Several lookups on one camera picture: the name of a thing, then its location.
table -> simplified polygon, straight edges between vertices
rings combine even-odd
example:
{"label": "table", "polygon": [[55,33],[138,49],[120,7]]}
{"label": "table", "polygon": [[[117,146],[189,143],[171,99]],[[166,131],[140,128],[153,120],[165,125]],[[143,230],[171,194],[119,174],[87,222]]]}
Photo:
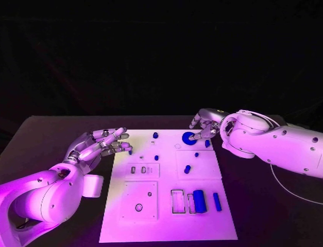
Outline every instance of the table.
{"label": "table", "polygon": [[[64,159],[81,133],[104,128],[187,129],[194,116],[32,116],[0,155],[0,184],[48,170]],[[323,206],[290,195],[277,184],[269,164],[244,159],[213,139],[238,240],[99,243],[114,156],[91,174],[104,176],[100,198],[83,198],[75,215],[32,243],[34,246],[323,246]],[[275,168],[286,187],[323,202],[323,180]]]}

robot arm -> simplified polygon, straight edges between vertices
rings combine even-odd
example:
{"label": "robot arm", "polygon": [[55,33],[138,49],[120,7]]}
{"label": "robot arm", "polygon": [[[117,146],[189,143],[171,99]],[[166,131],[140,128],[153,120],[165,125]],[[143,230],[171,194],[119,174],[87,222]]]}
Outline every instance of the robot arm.
{"label": "robot arm", "polygon": [[280,126],[267,116],[246,110],[234,114],[201,109],[191,128],[201,123],[204,130],[191,140],[221,134],[223,147],[243,158],[259,156],[279,167],[323,178],[323,133],[293,125]]}
{"label": "robot arm", "polygon": [[[0,185],[0,246],[26,246],[74,215],[81,197],[99,197],[103,177],[87,173],[101,157],[130,151],[120,139],[129,138],[127,129],[106,129],[84,133],[68,148],[64,162],[48,171]],[[16,227],[9,210],[26,218]]]}

black curtain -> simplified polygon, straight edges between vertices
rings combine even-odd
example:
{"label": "black curtain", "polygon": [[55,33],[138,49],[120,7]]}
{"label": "black curtain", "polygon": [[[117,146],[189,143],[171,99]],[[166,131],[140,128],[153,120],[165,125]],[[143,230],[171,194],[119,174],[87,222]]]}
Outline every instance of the black curtain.
{"label": "black curtain", "polygon": [[0,6],[0,152],[31,115],[204,107],[319,126],[323,1]]}

peg board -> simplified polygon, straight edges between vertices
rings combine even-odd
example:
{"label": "peg board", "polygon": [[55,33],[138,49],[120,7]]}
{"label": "peg board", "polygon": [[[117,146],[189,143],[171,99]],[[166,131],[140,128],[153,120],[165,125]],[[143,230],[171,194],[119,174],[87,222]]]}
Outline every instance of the peg board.
{"label": "peg board", "polygon": [[[238,239],[213,142],[208,148],[205,140],[187,145],[187,131],[127,131],[133,154],[116,154],[100,243]],[[208,211],[191,214],[188,194],[198,189]],[[184,191],[185,214],[172,213],[172,190]],[[223,211],[217,211],[214,193]]]}

blue ring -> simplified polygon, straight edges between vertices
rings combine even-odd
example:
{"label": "blue ring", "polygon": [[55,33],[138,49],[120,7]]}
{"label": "blue ring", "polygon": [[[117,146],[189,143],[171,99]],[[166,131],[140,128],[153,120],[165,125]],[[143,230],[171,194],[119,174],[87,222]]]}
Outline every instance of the blue ring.
{"label": "blue ring", "polygon": [[192,132],[185,132],[182,135],[182,141],[188,145],[194,145],[197,143],[197,140],[189,140],[189,137],[194,135]]}

